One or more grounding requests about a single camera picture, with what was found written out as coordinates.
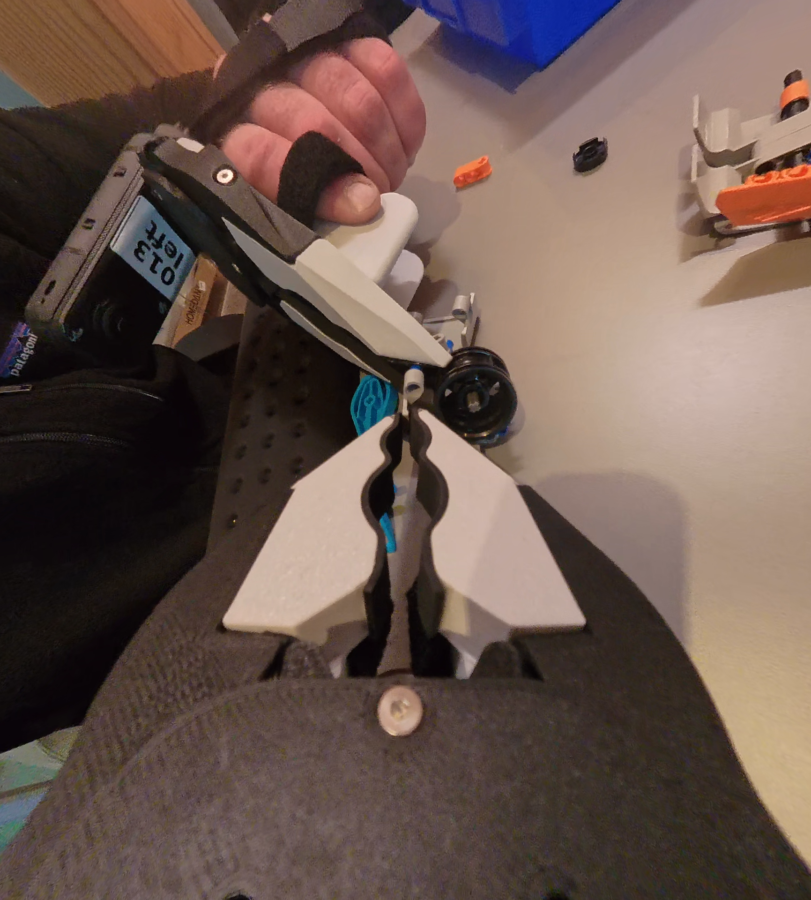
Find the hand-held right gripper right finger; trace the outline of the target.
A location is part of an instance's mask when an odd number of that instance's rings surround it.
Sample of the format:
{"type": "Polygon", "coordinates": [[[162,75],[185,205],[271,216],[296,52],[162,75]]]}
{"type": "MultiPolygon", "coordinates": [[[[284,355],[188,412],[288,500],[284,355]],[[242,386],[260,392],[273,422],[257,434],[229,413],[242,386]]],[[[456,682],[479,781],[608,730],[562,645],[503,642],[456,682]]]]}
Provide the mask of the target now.
{"type": "Polygon", "coordinates": [[[582,629],[586,618],[519,486],[433,414],[419,412],[421,462],[446,488],[429,532],[442,609],[432,614],[453,645],[582,629]]]}

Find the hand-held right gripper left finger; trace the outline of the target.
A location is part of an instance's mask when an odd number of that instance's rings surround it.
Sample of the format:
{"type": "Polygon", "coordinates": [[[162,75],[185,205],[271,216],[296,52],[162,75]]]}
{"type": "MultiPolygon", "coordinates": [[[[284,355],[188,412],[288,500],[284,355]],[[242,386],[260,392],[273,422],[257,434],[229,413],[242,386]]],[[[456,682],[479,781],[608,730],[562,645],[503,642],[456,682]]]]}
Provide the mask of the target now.
{"type": "Polygon", "coordinates": [[[383,645],[390,631],[387,541],[370,489],[393,463],[395,417],[380,420],[293,487],[223,626],[315,645],[383,645]]]}

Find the blue plastic storage bin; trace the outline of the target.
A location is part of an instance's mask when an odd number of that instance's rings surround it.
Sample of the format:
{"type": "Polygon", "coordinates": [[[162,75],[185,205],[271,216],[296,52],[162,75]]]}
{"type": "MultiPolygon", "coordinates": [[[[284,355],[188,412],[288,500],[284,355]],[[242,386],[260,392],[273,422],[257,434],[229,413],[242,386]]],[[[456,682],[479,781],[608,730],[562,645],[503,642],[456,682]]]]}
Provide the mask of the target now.
{"type": "Polygon", "coordinates": [[[445,27],[487,48],[548,66],[618,1],[408,1],[445,27]]]}

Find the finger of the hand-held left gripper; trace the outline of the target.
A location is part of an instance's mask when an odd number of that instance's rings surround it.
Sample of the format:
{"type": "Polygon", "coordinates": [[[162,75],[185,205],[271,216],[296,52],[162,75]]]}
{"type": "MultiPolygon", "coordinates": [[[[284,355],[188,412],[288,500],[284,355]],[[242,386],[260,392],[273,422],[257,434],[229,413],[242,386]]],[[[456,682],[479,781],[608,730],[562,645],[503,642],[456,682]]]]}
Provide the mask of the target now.
{"type": "Polygon", "coordinates": [[[292,262],[288,261],[232,224],[229,219],[223,219],[222,224],[229,231],[233,244],[254,263],[262,276],[276,286],[276,289],[304,297],[304,281],[299,275],[295,259],[292,262]]]}
{"type": "Polygon", "coordinates": [[[415,321],[351,255],[316,240],[290,267],[290,306],[302,324],[344,357],[373,373],[393,365],[443,372],[453,363],[446,350],[415,321]]]}

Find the light grey block with pins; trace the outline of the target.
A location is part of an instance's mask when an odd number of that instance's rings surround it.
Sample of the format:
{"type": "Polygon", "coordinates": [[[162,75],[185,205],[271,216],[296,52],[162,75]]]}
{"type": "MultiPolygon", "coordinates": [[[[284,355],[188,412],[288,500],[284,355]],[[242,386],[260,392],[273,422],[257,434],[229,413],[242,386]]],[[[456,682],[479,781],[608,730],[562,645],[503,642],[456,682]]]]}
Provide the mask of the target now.
{"type": "Polygon", "coordinates": [[[766,166],[811,153],[811,89],[800,71],[789,73],[777,110],[745,119],[737,108],[711,110],[701,95],[692,100],[691,182],[709,176],[746,178],[766,166]]]}

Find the person's left hand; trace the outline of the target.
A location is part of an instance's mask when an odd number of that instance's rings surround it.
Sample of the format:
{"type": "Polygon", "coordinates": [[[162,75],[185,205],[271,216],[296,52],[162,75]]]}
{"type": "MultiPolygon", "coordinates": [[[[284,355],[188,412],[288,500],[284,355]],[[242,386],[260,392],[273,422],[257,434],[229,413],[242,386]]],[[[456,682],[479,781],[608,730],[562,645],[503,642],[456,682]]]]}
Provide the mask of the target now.
{"type": "Polygon", "coordinates": [[[319,219],[359,225],[381,195],[403,182],[426,135],[426,111],[411,72],[382,39],[354,39],[296,63],[254,94],[221,149],[240,174],[277,203],[293,143],[319,132],[354,158],[363,174],[337,178],[321,193],[319,219]]]}

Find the black wheel hub assembly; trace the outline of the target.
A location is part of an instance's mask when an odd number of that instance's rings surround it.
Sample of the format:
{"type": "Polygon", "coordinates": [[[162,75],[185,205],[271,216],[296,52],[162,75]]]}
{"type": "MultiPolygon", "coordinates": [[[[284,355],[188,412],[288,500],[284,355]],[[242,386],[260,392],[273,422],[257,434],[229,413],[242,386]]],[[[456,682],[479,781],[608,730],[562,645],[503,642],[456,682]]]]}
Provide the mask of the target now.
{"type": "Polygon", "coordinates": [[[501,444],[518,408],[509,370],[499,354],[478,346],[455,351],[434,393],[438,418],[469,444],[501,444]]]}

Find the person's left forearm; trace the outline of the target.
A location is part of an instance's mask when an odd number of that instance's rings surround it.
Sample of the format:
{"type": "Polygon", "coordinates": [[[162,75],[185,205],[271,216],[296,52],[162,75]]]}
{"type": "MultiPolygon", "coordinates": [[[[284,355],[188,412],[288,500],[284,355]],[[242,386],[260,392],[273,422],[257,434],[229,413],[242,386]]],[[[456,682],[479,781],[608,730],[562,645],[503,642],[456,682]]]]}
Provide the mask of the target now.
{"type": "Polygon", "coordinates": [[[205,72],[0,108],[0,752],[78,723],[205,552],[231,350],[76,366],[19,337],[27,301],[126,142],[194,118],[205,72]]]}

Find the small orange connector brick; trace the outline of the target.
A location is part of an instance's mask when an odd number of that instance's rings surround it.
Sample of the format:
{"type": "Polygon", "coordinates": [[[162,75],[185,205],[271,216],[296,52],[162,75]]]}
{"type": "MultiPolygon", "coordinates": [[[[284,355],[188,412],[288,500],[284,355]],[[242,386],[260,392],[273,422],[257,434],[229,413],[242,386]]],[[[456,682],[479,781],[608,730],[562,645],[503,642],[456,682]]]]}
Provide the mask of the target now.
{"type": "Polygon", "coordinates": [[[452,184],[457,193],[471,186],[481,184],[492,175],[492,165],[488,155],[482,155],[458,166],[452,177],[452,184]]]}

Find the blue plastic separator tool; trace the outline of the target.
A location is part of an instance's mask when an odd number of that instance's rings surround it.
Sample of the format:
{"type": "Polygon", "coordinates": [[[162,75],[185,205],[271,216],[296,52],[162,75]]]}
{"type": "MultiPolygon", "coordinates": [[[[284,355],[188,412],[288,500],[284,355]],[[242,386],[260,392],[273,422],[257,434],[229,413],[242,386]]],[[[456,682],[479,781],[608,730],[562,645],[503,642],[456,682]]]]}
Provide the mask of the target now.
{"type": "MultiPolygon", "coordinates": [[[[356,434],[362,435],[382,419],[398,412],[399,395],[393,387],[374,375],[362,374],[350,403],[350,414],[356,434]]],[[[392,473],[394,501],[378,518],[386,539],[391,562],[404,563],[408,538],[408,516],[414,493],[416,474],[407,440],[407,420],[402,421],[402,452],[399,465],[392,473]]]]}

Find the light grey connector piece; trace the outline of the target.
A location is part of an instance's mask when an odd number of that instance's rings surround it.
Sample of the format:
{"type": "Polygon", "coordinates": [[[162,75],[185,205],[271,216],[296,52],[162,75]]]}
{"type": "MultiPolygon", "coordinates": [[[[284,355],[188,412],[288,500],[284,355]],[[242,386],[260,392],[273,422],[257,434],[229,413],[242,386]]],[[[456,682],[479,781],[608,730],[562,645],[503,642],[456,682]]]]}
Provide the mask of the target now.
{"type": "Polygon", "coordinates": [[[434,381],[426,366],[412,365],[404,376],[401,392],[402,415],[408,419],[413,411],[432,410],[434,406],[434,381]]]}

